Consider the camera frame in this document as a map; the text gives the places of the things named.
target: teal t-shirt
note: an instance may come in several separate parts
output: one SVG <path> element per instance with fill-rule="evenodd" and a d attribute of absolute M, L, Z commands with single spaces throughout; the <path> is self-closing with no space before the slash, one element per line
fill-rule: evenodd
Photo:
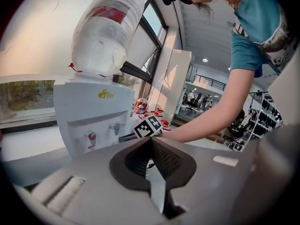
<path fill-rule="evenodd" d="M 278 74 L 291 59 L 298 38 L 289 30 L 277 0 L 242 0 L 235 10 L 238 23 L 232 31 L 230 70 L 242 68 L 262 76 L 269 64 Z"/>

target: red label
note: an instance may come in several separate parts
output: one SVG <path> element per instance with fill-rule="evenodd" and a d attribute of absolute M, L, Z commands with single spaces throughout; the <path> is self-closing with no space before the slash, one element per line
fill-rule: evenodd
<path fill-rule="evenodd" d="M 126 16 L 126 13 L 108 6 L 95 7 L 90 13 L 91 17 L 106 17 L 119 24 L 122 23 L 124 17 Z"/>

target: white sticker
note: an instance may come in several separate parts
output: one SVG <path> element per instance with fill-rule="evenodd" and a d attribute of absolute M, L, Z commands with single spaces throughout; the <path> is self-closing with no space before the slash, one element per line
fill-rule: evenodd
<path fill-rule="evenodd" d="M 239 160 L 234 159 L 234 158 L 230 158 L 230 157 L 215 156 L 213 158 L 213 161 L 215 161 L 217 163 L 224 164 L 224 165 L 228 165 L 228 166 L 231 166 L 231 167 L 235 167 Z"/>

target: ceiling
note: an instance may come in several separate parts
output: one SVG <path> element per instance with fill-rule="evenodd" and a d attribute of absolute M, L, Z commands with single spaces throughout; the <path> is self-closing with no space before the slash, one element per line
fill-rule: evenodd
<path fill-rule="evenodd" d="M 197 94 L 202 93 L 202 95 L 211 95 L 212 98 L 217 100 L 217 101 L 219 101 L 222 97 L 221 94 L 210 91 L 210 90 L 207 90 L 205 88 L 200 88 L 200 87 L 188 84 L 188 83 L 186 83 L 186 86 L 187 86 L 186 93 L 189 93 L 190 91 L 193 91 L 196 88 L 196 90 L 193 91 L 194 93 L 197 93 Z"/>
<path fill-rule="evenodd" d="M 200 13 L 194 5 L 180 2 L 183 17 L 183 47 L 195 57 L 194 64 L 201 64 L 216 70 L 229 73 L 231 64 L 231 31 L 236 21 L 233 9 L 228 2 L 216 0 L 209 4 L 213 10 L 212 17 Z M 274 80 L 274 71 L 263 66 L 263 77 L 255 81 L 267 88 Z"/>

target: water bottle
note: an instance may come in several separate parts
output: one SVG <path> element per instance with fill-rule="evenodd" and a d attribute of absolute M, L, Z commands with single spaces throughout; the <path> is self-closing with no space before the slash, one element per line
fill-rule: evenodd
<path fill-rule="evenodd" d="M 143 9 L 144 0 L 93 0 L 73 34 L 76 70 L 119 74 Z"/>

